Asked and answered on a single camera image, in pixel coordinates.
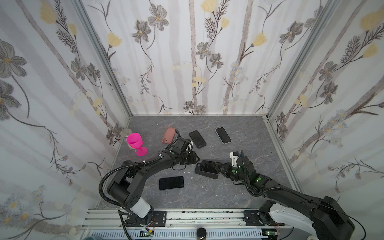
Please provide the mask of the black phone case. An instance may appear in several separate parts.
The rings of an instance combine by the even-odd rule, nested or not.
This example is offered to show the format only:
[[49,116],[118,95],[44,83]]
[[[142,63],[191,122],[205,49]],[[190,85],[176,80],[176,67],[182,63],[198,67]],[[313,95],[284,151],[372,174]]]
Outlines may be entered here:
[[195,167],[195,174],[217,180],[221,174],[220,162],[202,160]]
[[200,132],[198,130],[190,132],[189,136],[190,136],[192,142],[194,143],[194,145],[198,149],[201,149],[207,145],[206,141],[204,140],[204,138],[202,137],[202,135],[200,134]]

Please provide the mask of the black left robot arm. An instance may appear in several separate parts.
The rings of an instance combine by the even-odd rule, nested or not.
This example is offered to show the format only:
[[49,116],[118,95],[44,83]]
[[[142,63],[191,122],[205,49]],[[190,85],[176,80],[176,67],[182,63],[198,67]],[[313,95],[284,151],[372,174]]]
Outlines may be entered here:
[[181,137],[179,131],[176,134],[176,139],[161,150],[157,157],[137,163],[126,161],[102,177],[99,183],[101,198],[124,209],[119,212],[120,215],[133,213],[138,224],[151,224],[154,208],[142,198],[147,179],[175,165],[193,165],[200,160],[193,151],[192,140]]

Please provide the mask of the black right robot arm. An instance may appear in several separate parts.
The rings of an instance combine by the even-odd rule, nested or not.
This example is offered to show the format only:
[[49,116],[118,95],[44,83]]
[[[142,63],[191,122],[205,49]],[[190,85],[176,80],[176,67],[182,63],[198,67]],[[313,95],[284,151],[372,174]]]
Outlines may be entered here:
[[276,220],[272,214],[273,207],[283,204],[309,219],[310,229],[315,231],[318,239],[351,239],[355,225],[335,199],[329,196],[313,197],[285,187],[258,173],[243,151],[234,153],[238,155],[236,164],[227,162],[219,170],[226,178],[241,182],[251,196],[269,199],[259,208],[261,223],[268,224],[271,220],[283,223],[283,220]]

